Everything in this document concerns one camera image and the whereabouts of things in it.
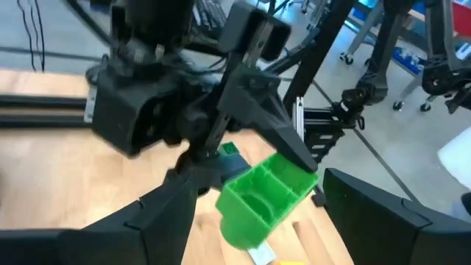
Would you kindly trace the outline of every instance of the wooden table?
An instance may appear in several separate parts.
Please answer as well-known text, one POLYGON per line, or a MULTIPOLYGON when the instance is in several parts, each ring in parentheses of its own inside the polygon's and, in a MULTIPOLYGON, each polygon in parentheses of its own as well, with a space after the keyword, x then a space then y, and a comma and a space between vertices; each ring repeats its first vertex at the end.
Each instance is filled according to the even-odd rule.
MULTIPOLYGON (((83 77, 0 71, 2 93, 85 96, 83 77)), ((253 132, 226 135, 256 164, 273 149, 253 132)), ((129 160, 90 130, 0 131, 0 228, 81 228, 159 186, 187 144, 158 144, 129 160)), ((252 264, 219 232, 217 191, 197 202, 184 264, 252 264)), ((352 264, 323 208, 309 199, 268 238, 278 261, 352 264)))

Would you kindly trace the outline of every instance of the workbench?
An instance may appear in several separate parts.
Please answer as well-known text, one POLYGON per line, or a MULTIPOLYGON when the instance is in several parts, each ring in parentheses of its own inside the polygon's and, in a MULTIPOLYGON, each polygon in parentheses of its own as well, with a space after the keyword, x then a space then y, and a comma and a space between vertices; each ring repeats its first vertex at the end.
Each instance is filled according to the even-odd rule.
MULTIPOLYGON (((1 93, 85 96, 83 77, 0 70, 1 93)), ((228 134, 249 164, 274 150, 251 131, 228 134)), ((0 228, 80 229, 158 187, 188 147, 157 144, 135 159, 90 129, 0 131, 0 228)), ((218 191, 198 199, 183 264, 252 264, 219 232, 218 191)), ((323 208, 307 197, 268 238, 277 261, 353 264, 323 208)))

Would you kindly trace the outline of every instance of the floor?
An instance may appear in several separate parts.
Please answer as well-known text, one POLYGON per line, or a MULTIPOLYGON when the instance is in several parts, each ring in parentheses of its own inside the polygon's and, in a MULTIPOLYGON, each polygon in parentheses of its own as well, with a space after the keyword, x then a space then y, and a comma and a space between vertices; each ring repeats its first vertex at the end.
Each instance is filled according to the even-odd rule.
MULTIPOLYGON (((28 1, 21 1, 28 7, 28 1)), ((40 2, 46 50, 63 54, 75 54, 98 59, 107 52, 84 26, 63 6, 60 0, 40 2)), ((230 3, 225 2, 226 11, 230 3)), ((292 26, 287 47, 296 46, 305 36, 307 18, 300 13, 298 5, 287 7, 280 14, 292 26)), ((104 27, 107 17, 93 15, 104 27)), ((363 62, 372 47, 363 45, 355 54, 355 62, 346 66, 339 54, 347 50, 355 33, 344 27, 316 75, 315 83, 305 95, 309 107, 327 107, 327 99, 340 100, 344 89, 352 88, 364 71, 363 62)), ((1 52, 2 47, 28 49, 28 38, 16 1, 0 4, 0 68, 31 71, 29 54, 1 52)), ((217 58, 191 53, 208 65, 217 58)), ((46 58, 46 71, 65 74, 84 74, 95 62, 46 58)), ((296 67, 283 74, 293 77, 296 67)), ((334 167, 377 187, 401 197, 415 197, 429 208, 447 212, 452 201, 467 191, 441 166, 437 151, 460 132, 471 126, 471 116, 459 110, 453 116, 447 114, 443 99, 433 104, 429 113, 419 112, 426 98, 425 92, 417 90, 407 101, 402 112, 394 112, 392 104, 401 90, 413 79, 399 66, 391 63, 388 71, 389 95, 378 105, 364 111, 366 129, 349 131, 325 158, 323 168, 334 167)), ((287 82, 280 86, 283 95, 287 82)))

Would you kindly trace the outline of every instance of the small green block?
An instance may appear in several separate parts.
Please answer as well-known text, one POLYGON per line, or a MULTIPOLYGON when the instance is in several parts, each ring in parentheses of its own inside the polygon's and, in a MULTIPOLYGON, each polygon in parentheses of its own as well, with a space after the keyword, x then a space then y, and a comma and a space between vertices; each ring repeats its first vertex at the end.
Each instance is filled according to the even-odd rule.
POLYGON ((221 155, 232 155, 238 153, 238 149, 233 142, 222 144, 219 147, 219 154, 221 155))
POLYGON ((317 183, 280 154, 227 183, 216 207, 222 214, 221 232, 234 247, 257 247, 305 198, 317 183))

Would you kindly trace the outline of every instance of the white object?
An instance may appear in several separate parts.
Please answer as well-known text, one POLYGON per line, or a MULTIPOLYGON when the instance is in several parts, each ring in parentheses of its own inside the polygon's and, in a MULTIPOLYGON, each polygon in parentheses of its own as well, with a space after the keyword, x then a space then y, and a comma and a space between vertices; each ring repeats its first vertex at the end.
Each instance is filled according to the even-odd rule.
POLYGON ((448 172, 471 189, 471 127, 442 147, 438 155, 448 172))
POLYGON ((248 252, 255 265, 267 265, 277 257, 266 241, 257 248, 248 250, 248 252))

